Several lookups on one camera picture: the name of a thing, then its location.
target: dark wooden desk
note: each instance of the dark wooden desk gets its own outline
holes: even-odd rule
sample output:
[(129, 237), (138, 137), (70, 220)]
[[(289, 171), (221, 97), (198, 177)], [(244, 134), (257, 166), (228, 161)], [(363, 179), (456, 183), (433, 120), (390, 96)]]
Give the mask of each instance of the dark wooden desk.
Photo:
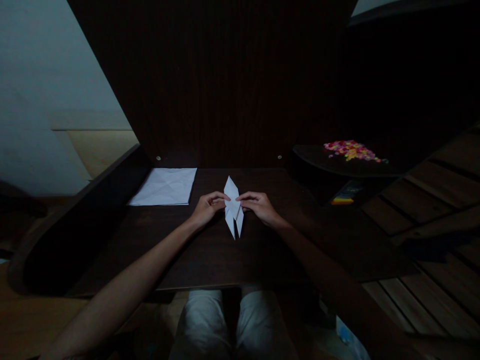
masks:
[[(357, 280), (415, 273), (413, 265), (358, 211), (322, 211), (283, 168), (198, 169), (188, 206), (130, 206), (98, 257), (67, 296), (91, 296), (193, 212), (201, 195), (222, 190), (231, 176), (240, 193), (267, 192), (277, 211)], [(230, 287), (248, 283), (302, 284), (309, 280), (292, 252), (251, 212), (234, 240), (224, 214), (180, 253), (157, 290)]]

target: paper crane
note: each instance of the paper crane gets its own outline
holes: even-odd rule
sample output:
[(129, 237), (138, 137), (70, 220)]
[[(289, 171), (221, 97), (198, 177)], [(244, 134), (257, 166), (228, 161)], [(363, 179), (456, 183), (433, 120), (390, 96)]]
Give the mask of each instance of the paper crane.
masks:
[(228, 177), (223, 193), (230, 198), (230, 201), (225, 201), (225, 221), (230, 229), (230, 232), (235, 240), (235, 226), (234, 221), (236, 222), (236, 229), (238, 230), (238, 237), (242, 232), (242, 224), (244, 222), (244, 212), (240, 206), (240, 201), (235, 199), (239, 197), (239, 189), (235, 186), (234, 182)]

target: leg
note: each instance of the leg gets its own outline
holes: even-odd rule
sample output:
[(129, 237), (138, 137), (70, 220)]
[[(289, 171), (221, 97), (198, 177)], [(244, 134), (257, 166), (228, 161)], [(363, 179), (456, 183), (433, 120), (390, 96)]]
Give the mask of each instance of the leg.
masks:
[(238, 359), (298, 359), (273, 291), (254, 291), (240, 303)]
[(231, 353), (222, 292), (190, 291), (169, 359), (230, 359)]

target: white wall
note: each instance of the white wall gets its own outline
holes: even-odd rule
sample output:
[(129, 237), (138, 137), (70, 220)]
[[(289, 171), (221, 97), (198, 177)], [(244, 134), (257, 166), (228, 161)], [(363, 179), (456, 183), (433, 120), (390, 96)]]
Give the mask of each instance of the white wall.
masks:
[(0, 180), (33, 196), (74, 195), (87, 181), (50, 118), (130, 129), (67, 1), (1, 0)]
[(353, 10), (352, 16), (364, 13), (368, 10), (377, 8), (388, 3), (393, 3), (395, 1), (398, 0), (358, 0), (355, 9)]

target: white paper sheet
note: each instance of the white paper sheet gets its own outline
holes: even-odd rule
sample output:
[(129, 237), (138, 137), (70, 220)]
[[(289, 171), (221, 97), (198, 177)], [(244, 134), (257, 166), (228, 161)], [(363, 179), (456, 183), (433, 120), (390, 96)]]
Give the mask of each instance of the white paper sheet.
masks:
[(196, 172), (196, 168), (154, 168), (129, 205), (188, 205)]
[(242, 224), (244, 223), (244, 212), (241, 209), (241, 202), (235, 199), (239, 197), (239, 189), (235, 186), (234, 182), (228, 177), (223, 193), (230, 198), (230, 201), (225, 201), (225, 221), (230, 229), (230, 232), (235, 240), (235, 227), (238, 230), (238, 237), (242, 232)]

